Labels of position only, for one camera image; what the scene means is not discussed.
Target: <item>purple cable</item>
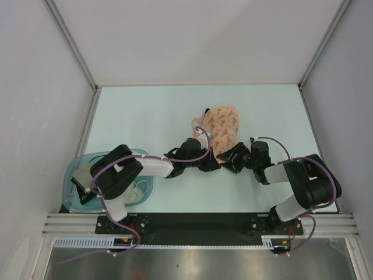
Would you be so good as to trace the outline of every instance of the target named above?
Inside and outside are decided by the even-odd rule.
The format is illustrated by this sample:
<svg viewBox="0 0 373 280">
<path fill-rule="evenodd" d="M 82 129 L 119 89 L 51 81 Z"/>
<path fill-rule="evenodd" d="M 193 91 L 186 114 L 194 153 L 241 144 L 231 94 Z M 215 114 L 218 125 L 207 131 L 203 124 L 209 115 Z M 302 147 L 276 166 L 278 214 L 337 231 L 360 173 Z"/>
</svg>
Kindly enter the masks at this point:
<svg viewBox="0 0 373 280">
<path fill-rule="evenodd" d="M 76 257 L 68 258 L 67 260 L 56 261 L 56 264 L 66 264 L 66 263 L 69 263 L 71 261 L 76 261 L 80 258 L 87 257 L 89 255 L 93 255 L 93 254 L 96 254 L 96 253 L 107 253 L 107 250 L 94 250 L 94 251 L 86 252 L 86 253 L 77 255 Z"/>
<path fill-rule="evenodd" d="M 332 176 L 327 171 L 327 169 L 325 167 L 323 167 L 320 163 L 318 163 L 316 160 L 310 159 L 309 157 L 296 157 L 293 160 L 306 160 L 307 162 L 311 162 L 325 173 L 325 175 L 328 177 L 328 179 L 329 179 L 329 181 L 332 185 L 332 199 L 327 204 L 322 205 L 322 206 L 316 206 L 314 209 L 322 209 L 322 208 L 331 206 L 336 201 L 337 188 L 336 188 L 336 184 L 334 183 L 334 180 L 333 180 Z"/>
<path fill-rule="evenodd" d="M 113 161 L 112 163 L 106 165 L 104 168 L 102 168 L 92 179 L 91 183 L 89 184 L 89 188 L 92 192 L 94 192 L 95 194 L 100 194 L 97 190 L 95 190 L 93 188 L 93 184 L 94 182 L 96 182 L 97 178 L 102 175 L 106 170 L 108 170 L 109 168 L 112 168 L 114 165 L 120 163 L 120 162 L 123 162 L 124 160 L 127 160 L 127 159 L 133 159 L 133 158 L 145 158 L 145 159 L 157 159 L 157 160 L 165 160 L 165 161 L 168 161 L 168 162 L 184 162 L 184 163 L 188 163 L 188 162 L 197 162 L 201 159 L 203 159 L 205 156 L 207 156 L 210 152 L 210 141 L 209 141 L 209 135 L 207 134 L 206 130 L 204 130 L 202 127 L 196 127 L 196 130 L 201 130 L 205 135 L 206 135 L 206 138 L 207 138 L 207 150 L 206 152 L 200 156 L 200 157 L 197 157 L 196 159 L 169 159 L 167 157 L 160 157 L 160 156 L 150 156 L 150 155 L 130 155 L 130 156 L 124 156 L 120 159 L 117 159 L 115 161 Z"/>
<path fill-rule="evenodd" d="M 296 250 L 302 248 L 302 247 L 303 247 L 303 246 L 304 246 L 308 241 L 310 241 L 312 235 L 314 235 L 314 233 L 315 233 L 315 229 L 316 229 L 316 220 L 315 220 L 314 217 L 312 217 L 311 215 L 308 215 L 308 214 L 302 214 L 301 216 L 299 216 L 299 218 L 310 218 L 310 219 L 312 219 L 312 220 L 314 221 L 314 226 L 312 227 L 311 233 L 309 234 L 309 236 L 307 237 L 307 239 L 305 240 L 305 242 L 303 242 L 302 244 L 300 244 L 300 245 L 299 245 L 298 247 L 296 247 L 296 248 L 290 249 L 290 251 L 288 251 L 288 253 L 290 253 L 290 252 L 294 252 L 294 251 L 296 251 Z"/>
<path fill-rule="evenodd" d="M 115 221 L 111 215 L 109 214 L 109 212 L 107 211 L 107 208 L 106 208 L 106 205 L 105 205 L 105 200 L 103 199 L 102 197 L 102 194 L 95 190 L 93 188 L 93 184 L 94 182 L 97 180 L 97 178 L 99 176 L 101 176 L 106 170 L 108 170 L 109 168 L 112 168 L 114 165 L 118 164 L 119 162 L 123 162 L 124 160 L 127 160 L 127 159 L 133 159 L 133 158 L 147 158 L 147 159 L 157 159 L 157 160 L 166 160 L 166 161 L 169 161 L 169 162 L 197 162 L 201 159 L 203 159 L 205 156 L 207 156 L 210 152 L 210 141 L 209 141 L 209 135 L 207 134 L 206 130 L 204 130 L 202 127 L 196 127 L 196 130 L 201 130 L 205 135 L 206 135 L 206 138 L 207 138 L 207 151 L 200 157 L 197 157 L 195 159 L 169 159 L 167 157 L 160 157 L 160 156 L 150 156 L 150 155 L 130 155 L 130 156 L 124 156 L 120 159 L 117 159 L 115 161 L 113 161 L 112 163 L 106 165 L 104 168 L 102 168 L 93 178 L 92 178 L 92 181 L 91 183 L 89 184 L 89 188 L 92 192 L 94 192 L 95 194 L 99 195 L 100 196 L 100 200 L 101 200 L 101 203 L 103 205 L 103 209 L 105 210 L 105 213 L 107 215 L 107 218 L 115 225 L 119 226 L 119 227 L 122 227 L 130 232 L 132 232 L 134 235 L 136 235 L 137 237 L 137 242 L 135 245 L 133 245 L 132 247 L 126 249 L 125 251 L 123 252 L 120 252 L 120 253 L 115 253 L 116 256 L 120 256 L 120 255 L 123 255 L 123 254 L 126 254 L 132 250 L 134 250 L 138 245 L 140 245 L 140 242 L 141 242 L 141 238 L 140 238 L 140 235 L 137 233 L 137 231 L 133 230 L 132 228 L 128 227 L 128 226 L 125 226 L 125 225 L 122 225 L 121 223 L 118 223 L 117 221 Z M 64 261 L 60 261 L 60 262 L 57 262 L 57 264 L 65 264 L 65 263 L 68 263 L 70 261 L 75 261 L 75 260 L 78 260 L 80 258 L 83 258 L 83 257 L 86 257 L 86 256 L 89 256 L 89 255 L 92 255 L 92 254 L 96 254 L 96 253 L 107 253 L 106 250 L 96 250 L 96 251 L 91 251 L 91 252 L 88 252 L 88 253 L 84 253 L 84 254 L 81 254 L 81 255 L 77 255 L 76 257 L 73 257 L 73 258 L 69 258 L 67 260 L 64 260 Z"/>
<path fill-rule="evenodd" d="M 287 151 L 287 149 L 285 148 L 285 146 L 282 145 L 282 143 L 280 141 L 278 141 L 278 140 L 276 140 L 276 139 L 274 139 L 272 137 L 266 137 L 266 136 L 260 136 L 260 137 L 258 137 L 258 139 L 268 139 L 268 140 L 275 141 L 277 144 L 279 144 L 284 149 L 284 151 L 286 152 L 286 155 L 287 155 L 287 159 L 290 159 L 289 152 Z"/>
</svg>

